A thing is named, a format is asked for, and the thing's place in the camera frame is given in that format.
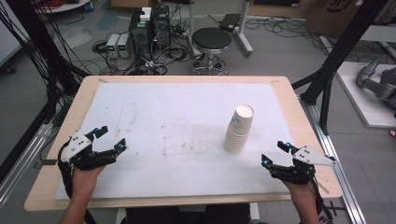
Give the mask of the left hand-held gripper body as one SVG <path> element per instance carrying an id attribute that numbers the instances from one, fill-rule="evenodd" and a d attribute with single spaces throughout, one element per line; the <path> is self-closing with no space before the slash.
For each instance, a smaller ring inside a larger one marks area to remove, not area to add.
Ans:
<path id="1" fill-rule="evenodd" d="M 61 162 L 73 164 L 82 171 L 90 171 L 116 161 L 116 158 L 110 158 L 102 155 L 101 152 L 93 151 L 92 143 L 93 141 L 86 137 L 86 133 L 76 132 L 66 143 L 60 156 Z"/>

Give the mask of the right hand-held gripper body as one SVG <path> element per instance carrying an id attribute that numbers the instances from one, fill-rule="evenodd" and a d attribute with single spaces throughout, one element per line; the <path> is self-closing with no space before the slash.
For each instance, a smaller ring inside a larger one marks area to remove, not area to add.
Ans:
<path id="1" fill-rule="evenodd" d="M 315 177 L 315 165 L 334 166 L 335 158 L 322 155 L 307 146 L 297 148 L 295 146 L 279 146 L 292 156 L 292 166 L 285 167 L 270 162 L 270 175 L 282 181 L 304 185 Z"/>

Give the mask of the stack of white paper cups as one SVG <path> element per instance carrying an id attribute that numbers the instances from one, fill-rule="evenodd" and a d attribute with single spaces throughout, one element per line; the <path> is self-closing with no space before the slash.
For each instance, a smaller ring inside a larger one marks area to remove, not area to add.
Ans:
<path id="1" fill-rule="evenodd" d="M 230 125 L 223 141 L 223 148 L 231 154 L 240 153 L 245 147 L 249 133 L 250 130 L 240 132 L 240 130 Z"/>

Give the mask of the person's right hand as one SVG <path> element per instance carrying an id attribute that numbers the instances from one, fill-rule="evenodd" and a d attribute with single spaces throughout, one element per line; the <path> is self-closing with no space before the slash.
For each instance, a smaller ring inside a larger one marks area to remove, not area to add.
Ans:
<path id="1" fill-rule="evenodd" d="M 287 181 L 283 184 L 290 192 L 291 199 L 294 203 L 314 203 L 316 200 L 316 192 L 311 184 L 298 185 Z"/>

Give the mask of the person's left hand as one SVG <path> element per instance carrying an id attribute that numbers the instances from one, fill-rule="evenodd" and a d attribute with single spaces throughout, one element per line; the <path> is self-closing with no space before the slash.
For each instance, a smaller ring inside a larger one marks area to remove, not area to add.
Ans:
<path id="1" fill-rule="evenodd" d="M 105 167 L 101 166 L 90 171 L 82 171 L 74 167 L 72 173 L 72 200 L 76 202 L 88 202 L 96 187 L 97 178 L 104 169 Z"/>

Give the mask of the wooden table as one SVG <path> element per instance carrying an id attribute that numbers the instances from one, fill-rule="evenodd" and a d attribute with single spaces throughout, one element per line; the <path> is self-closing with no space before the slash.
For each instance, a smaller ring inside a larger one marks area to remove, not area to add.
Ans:
<path id="1" fill-rule="evenodd" d="M 313 105 L 308 105 L 295 95 L 290 81 L 286 77 L 211 77 L 211 76 L 91 76 L 83 79 L 78 93 L 66 113 L 58 135 L 49 150 L 49 158 L 57 157 L 59 148 L 69 136 L 79 129 L 88 113 L 95 92 L 102 83 L 126 84 L 170 84 L 183 86 L 187 84 L 267 84 L 275 92 L 280 110 L 289 128 L 291 137 L 296 143 L 311 146 L 317 153 L 332 153 L 328 146 L 330 137 L 320 127 L 319 112 Z M 24 203 L 24 209 L 29 212 L 54 211 L 66 208 L 67 200 L 55 198 L 56 187 L 62 181 L 61 173 L 55 164 L 41 168 L 35 183 Z M 243 193 L 219 196 L 172 196 L 165 198 L 137 199 L 94 199 L 90 208 L 131 207 L 134 205 L 193 205 L 205 203 L 241 203 L 241 202 L 271 202 L 284 201 L 290 196 L 285 192 Z"/>

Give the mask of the white table mat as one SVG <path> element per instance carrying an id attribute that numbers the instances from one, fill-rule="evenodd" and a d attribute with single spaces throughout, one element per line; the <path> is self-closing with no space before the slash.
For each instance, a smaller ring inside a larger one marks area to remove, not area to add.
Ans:
<path id="1" fill-rule="evenodd" d="M 223 147 L 235 109 L 254 117 L 244 148 Z M 262 156 L 289 166 L 277 147 L 291 139 L 269 84 L 102 83 L 81 124 L 88 133 L 106 126 L 93 150 L 127 148 L 100 174 L 96 199 L 284 193 L 262 167 Z"/>

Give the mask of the grey power supply unit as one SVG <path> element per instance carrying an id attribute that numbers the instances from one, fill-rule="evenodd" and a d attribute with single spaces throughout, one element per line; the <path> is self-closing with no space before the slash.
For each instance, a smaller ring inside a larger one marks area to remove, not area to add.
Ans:
<path id="1" fill-rule="evenodd" d="M 120 56 L 118 50 L 119 38 L 119 35 L 113 34 L 106 42 L 107 54 L 110 58 L 118 58 Z"/>
<path id="2" fill-rule="evenodd" d="M 118 49 L 121 58 L 128 58 L 131 54 L 131 41 L 128 34 L 121 34 L 118 40 Z"/>

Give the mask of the person's dark trousers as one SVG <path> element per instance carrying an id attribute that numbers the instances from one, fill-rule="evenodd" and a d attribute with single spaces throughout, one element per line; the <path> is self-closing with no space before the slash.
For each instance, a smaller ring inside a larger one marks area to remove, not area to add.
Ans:
<path id="1" fill-rule="evenodd" d="M 250 224 L 248 203 L 210 204 L 204 212 L 185 212 L 177 206 L 126 210 L 126 224 Z"/>

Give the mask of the black computer tower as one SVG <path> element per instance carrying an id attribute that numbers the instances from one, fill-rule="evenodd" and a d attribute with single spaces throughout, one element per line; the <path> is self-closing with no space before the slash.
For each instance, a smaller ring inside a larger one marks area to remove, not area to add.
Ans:
<path id="1" fill-rule="evenodd" d="M 152 22 L 155 39 L 162 49 L 171 45 L 169 21 L 169 6 L 158 6 L 153 9 Z"/>
<path id="2" fill-rule="evenodd" d="M 144 21 L 141 19 L 143 15 L 144 12 L 142 9 L 137 9 L 134 12 L 130 21 L 129 32 L 141 56 L 150 61 L 152 59 L 152 53 L 150 51 L 152 26 L 151 21 Z"/>

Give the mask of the white round table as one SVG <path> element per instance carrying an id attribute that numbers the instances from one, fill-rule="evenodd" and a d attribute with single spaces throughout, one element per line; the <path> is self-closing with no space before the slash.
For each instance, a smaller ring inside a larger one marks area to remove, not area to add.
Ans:
<path id="1" fill-rule="evenodd" d="M 35 11 L 40 13 L 58 13 L 58 12 L 65 12 L 68 10 L 72 10 L 79 7 L 84 7 L 86 4 L 90 3 L 91 0 L 78 0 L 77 3 L 67 4 L 63 2 L 62 5 L 51 7 L 46 3 L 42 3 Z"/>

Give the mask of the black flat device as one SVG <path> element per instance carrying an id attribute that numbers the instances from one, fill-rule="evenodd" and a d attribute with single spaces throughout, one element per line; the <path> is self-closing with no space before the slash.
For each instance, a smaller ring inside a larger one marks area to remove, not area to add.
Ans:
<path id="1" fill-rule="evenodd" d="M 226 32 L 232 32 L 240 21 L 240 14 L 226 14 L 219 24 L 219 28 Z"/>

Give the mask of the brown cardboard box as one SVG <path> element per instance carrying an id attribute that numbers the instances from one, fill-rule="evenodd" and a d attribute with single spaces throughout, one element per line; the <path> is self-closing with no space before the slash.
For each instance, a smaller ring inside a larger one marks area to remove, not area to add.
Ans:
<path id="1" fill-rule="evenodd" d="M 340 37 L 360 9 L 362 0 L 315 0 L 305 27 L 312 35 Z"/>

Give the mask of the aluminium rail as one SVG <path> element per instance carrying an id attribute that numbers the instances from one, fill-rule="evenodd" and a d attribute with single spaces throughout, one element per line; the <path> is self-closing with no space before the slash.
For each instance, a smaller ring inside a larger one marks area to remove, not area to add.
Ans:
<path id="1" fill-rule="evenodd" d="M 11 167 L 5 180 L 0 184 L 0 209 L 4 207 L 13 190 L 18 186 L 27 169 L 44 146 L 53 129 L 52 124 L 42 124 L 22 147 L 16 163 Z"/>
<path id="2" fill-rule="evenodd" d="M 311 122 L 313 130 L 317 139 L 326 155 L 333 156 L 336 159 L 336 164 L 333 168 L 335 176 L 342 189 L 342 201 L 346 209 L 347 216 L 351 224 L 367 224 L 365 217 L 361 211 L 359 203 L 354 195 L 353 189 L 350 186 L 347 175 L 344 171 L 342 163 L 328 134 L 326 134 L 319 126 L 319 111 L 315 105 L 310 105 L 301 100 L 301 105 Z"/>

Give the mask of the black metal frame post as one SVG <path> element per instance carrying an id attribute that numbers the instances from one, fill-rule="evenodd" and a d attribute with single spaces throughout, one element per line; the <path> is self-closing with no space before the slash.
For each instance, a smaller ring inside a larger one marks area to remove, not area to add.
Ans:
<path id="1" fill-rule="evenodd" d="M 322 66 L 315 73 L 291 84 L 294 90 L 308 84 L 307 90 L 300 95 L 301 100 L 308 105 L 314 105 L 318 97 L 322 95 L 318 124 L 326 135 L 329 134 L 327 124 L 332 80 L 347 55 L 361 40 L 387 2 L 388 0 L 363 0 L 357 14 L 341 34 Z"/>
<path id="2" fill-rule="evenodd" d="M 6 0 L 6 2 L 30 37 L 30 41 L 25 42 L 12 27 L 9 28 L 46 83 L 45 121 L 49 122 L 55 116 L 59 98 L 74 96 L 77 93 L 79 84 L 76 77 L 87 77 L 89 74 L 75 67 L 62 56 L 31 0 Z"/>

